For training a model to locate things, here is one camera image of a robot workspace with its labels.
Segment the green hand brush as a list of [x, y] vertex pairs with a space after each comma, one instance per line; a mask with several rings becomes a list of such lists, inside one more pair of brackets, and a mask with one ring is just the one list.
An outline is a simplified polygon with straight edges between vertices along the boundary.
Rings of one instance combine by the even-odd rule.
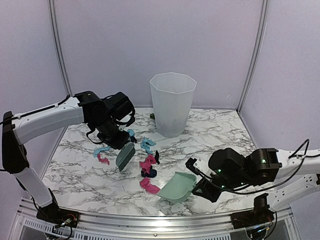
[[125, 167], [130, 162], [135, 153], [135, 144], [133, 142], [128, 142], [120, 150], [115, 162], [120, 172], [122, 172], [125, 169]]

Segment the green plastic dustpan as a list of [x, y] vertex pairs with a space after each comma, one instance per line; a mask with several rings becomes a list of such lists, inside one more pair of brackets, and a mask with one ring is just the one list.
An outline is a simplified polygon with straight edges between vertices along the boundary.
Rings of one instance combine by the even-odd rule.
[[182, 203], [191, 195], [196, 183], [194, 174], [176, 171], [156, 195], [171, 203]]

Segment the blue twisted paper scrap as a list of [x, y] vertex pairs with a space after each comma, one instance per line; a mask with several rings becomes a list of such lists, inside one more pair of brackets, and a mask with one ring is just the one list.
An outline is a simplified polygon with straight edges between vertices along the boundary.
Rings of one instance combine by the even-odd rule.
[[153, 151], [150, 149], [150, 147], [155, 146], [155, 145], [156, 145], [156, 143], [153, 140], [146, 138], [146, 137], [143, 137], [142, 142], [140, 143], [140, 147], [142, 149], [144, 149], [148, 155], [153, 154]]

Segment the navy blue paper scrap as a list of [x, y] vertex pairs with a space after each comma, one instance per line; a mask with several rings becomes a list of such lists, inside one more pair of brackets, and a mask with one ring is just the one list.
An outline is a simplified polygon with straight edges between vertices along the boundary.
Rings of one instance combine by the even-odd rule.
[[149, 172], [141, 170], [140, 173], [143, 178], [155, 178], [157, 176], [157, 171], [155, 169], [150, 169]]

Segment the large pink paper scrap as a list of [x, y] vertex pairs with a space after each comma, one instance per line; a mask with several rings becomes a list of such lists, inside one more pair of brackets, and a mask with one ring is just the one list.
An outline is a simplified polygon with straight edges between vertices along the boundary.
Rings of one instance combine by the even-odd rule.
[[156, 195], [161, 190], [158, 186], [151, 184], [150, 179], [148, 177], [143, 178], [139, 182], [139, 185], [148, 193], [154, 195]]

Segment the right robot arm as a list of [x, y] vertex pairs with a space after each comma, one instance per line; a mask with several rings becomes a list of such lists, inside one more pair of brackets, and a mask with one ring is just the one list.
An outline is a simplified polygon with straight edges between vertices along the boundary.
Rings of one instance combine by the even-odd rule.
[[215, 203], [222, 192], [246, 195], [247, 187], [283, 182], [252, 191], [276, 212], [282, 207], [320, 190], [319, 150], [294, 152], [259, 148], [248, 156], [232, 148], [215, 151], [208, 161], [189, 158], [186, 167], [201, 180], [193, 188], [194, 195]]

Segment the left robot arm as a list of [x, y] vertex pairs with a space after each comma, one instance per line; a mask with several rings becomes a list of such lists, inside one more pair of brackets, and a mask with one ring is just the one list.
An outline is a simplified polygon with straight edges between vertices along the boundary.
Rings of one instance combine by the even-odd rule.
[[121, 150], [130, 135], [124, 129], [135, 121], [135, 107], [123, 92], [100, 98], [92, 91], [68, 95], [64, 100], [35, 110], [6, 112], [1, 122], [1, 158], [4, 171], [13, 175], [43, 209], [53, 223], [63, 219], [63, 211], [54, 203], [54, 196], [28, 160], [26, 145], [51, 132], [86, 124], [86, 137], [96, 133], [95, 145]]

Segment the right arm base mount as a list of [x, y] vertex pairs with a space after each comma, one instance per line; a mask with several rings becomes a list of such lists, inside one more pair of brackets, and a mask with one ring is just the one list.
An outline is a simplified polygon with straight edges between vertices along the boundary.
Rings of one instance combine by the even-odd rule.
[[272, 222], [275, 219], [275, 213], [270, 210], [268, 195], [268, 193], [263, 193], [255, 197], [253, 209], [232, 213], [230, 218], [233, 228], [236, 230]]

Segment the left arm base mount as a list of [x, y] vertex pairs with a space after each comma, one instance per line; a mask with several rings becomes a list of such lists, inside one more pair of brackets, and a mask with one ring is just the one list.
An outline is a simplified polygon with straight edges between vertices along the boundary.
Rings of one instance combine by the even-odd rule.
[[48, 206], [37, 207], [36, 218], [58, 226], [63, 226], [64, 223], [64, 225], [76, 228], [79, 222], [80, 213], [78, 211], [59, 207], [53, 192], [50, 189], [49, 192], [52, 197], [52, 202]]

